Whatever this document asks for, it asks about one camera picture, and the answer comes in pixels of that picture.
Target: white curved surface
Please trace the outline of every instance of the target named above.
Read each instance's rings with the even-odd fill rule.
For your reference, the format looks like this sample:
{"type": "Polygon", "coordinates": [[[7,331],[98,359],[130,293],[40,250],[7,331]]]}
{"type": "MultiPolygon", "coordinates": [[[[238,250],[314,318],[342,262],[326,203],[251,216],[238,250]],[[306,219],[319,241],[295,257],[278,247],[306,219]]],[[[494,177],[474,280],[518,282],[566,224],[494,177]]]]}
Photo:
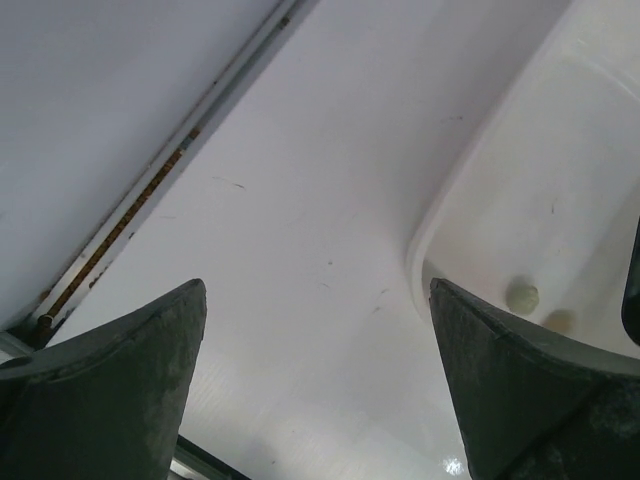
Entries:
{"type": "Polygon", "coordinates": [[[411,250],[424,318],[433,275],[500,308],[525,277],[527,317],[575,314],[569,332],[633,356],[620,307],[640,216],[640,34],[635,1],[572,8],[479,132],[411,250]]]}
{"type": "Polygon", "coordinates": [[[181,433],[251,478],[469,478],[406,248],[566,4],[322,0],[55,342],[192,277],[181,433]]]}
{"type": "Polygon", "coordinates": [[[0,328],[55,283],[277,3],[2,2],[0,328]]]}

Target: dark gray object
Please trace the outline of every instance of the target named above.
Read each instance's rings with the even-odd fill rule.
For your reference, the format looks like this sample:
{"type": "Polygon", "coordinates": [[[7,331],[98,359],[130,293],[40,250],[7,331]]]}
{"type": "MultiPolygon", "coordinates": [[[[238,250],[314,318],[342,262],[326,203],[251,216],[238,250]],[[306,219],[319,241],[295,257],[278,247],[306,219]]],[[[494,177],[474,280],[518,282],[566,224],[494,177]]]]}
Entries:
{"type": "Polygon", "coordinates": [[[640,478],[640,361],[446,280],[431,283],[431,314],[474,479],[640,478]]]}
{"type": "Polygon", "coordinates": [[[640,223],[636,230],[627,284],[622,298],[622,324],[631,340],[640,345],[640,223]]]}
{"type": "Polygon", "coordinates": [[[164,480],[204,332],[192,280],[0,366],[0,478],[164,480]]]}

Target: rust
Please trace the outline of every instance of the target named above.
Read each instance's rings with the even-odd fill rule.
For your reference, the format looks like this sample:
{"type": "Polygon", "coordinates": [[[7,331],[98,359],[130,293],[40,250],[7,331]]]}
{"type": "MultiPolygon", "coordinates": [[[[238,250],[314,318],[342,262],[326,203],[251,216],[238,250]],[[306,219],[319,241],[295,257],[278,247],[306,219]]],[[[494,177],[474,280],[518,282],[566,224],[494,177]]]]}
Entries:
{"type": "Polygon", "coordinates": [[[42,291],[40,295],[38,295],[38,301],[44,302],[50,294],[51,294],[51,288],[47,288],[46,290],[42,291]]]}
{"type": "Polygon", "coordinates": [[[285,27],[289,25],[289,22],[291,22],[291,19],[289,17],[282,17],[282,20],[280,20],[280,23],[278,24],[278,28],[280,30],[284,30],[285,27]]]}
{"type": "MultiPolygon", "coordinates": [[[[198,127],[195,127],[189,132],[187,137],[193,140],[199,134],[200,134],[200,129],[198,127]]],[[[184,154],[184,150],[182,150],[181,148],[177,148],[176,150],[174,150],[174,152],[171,154],[169,159],[165,162],[162,168],[160,168],[160,170],[154,175],[154,177],[151,179],[151,181],[148,183],[145,189],[140,193],[140,195],[138,195],[136,200],[125,212],[125,214],[122,216],[120,221],[116,224],[116,226],[113,227],[113,229],[109,232],[109,235],[107,235],[107,237],[102,241],[102,243],[93,253],[93,255],[89,257],[89,260],[87,260],[87,263],[84,264],[80,272],[78,272],[78,274],[67,286],[67,288],[65,288],[64,292],[62,292],[60,297],[58,297],[58,299],[53,304],[53,306],[49,309],[49,311],[45,315],[40,317],[41,319],[43,317],[55,318],[60,313],[60,310],[62,309],[62,307],[69,301],[73,293],[78,289],[78,287],[82,284],[82,282],[89,276],[91,271],[95,268],[95,266],[100,261],[100,259],[105,255],[107,250],[113,245],[113,243],[120,236],[120,234],[126,228],[126,226],[129,225],[129,223],[131,223],[131,220],[133,220],[133,217],[135,217],[135,215],[140,211],[140,209],[145,204],[145,202],[151,197],[151,195],[153,195],[153,193],[158,188],[160,183],[166,178],[166,176],[173,169],[173,167],[176,165],[178,160],[180,160],[183,154],[184,154]]],[[[91,282],[90,287],[92,287],[95,284],[95,282],[98,281],[102,273],[95,280],[91,282]]]]}

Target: plastic tub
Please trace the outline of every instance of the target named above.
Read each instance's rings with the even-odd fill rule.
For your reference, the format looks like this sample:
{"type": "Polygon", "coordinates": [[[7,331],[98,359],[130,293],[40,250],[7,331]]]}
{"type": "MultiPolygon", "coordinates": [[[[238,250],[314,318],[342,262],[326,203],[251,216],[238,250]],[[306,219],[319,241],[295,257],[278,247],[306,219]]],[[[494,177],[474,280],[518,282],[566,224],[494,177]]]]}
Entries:
{"type": "Polygon", "coordinates": [[[507,310],[535,285],[525,317],[640,357],[620,307],[640,216],[640,2],[573,5],[459,159],[408,257],[429,319],[443,276],[507,310]]]}

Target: white panel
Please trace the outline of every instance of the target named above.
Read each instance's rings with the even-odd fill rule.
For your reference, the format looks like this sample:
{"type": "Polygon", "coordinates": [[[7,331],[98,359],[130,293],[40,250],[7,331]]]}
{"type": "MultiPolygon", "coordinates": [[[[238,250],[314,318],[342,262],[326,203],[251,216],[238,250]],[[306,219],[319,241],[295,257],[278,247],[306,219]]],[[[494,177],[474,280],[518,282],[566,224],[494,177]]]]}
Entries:
{"type": "Polygon", "coordinates": [[[181,433],[256,479],[469,478],[407,243],[556,0],[323,0],[55,338],[204,279],[181,433]]]}
{"type": "Polygon", "coordinates": [[[0,318],[52,284],[277,3],[3,2],[0,318]]]}

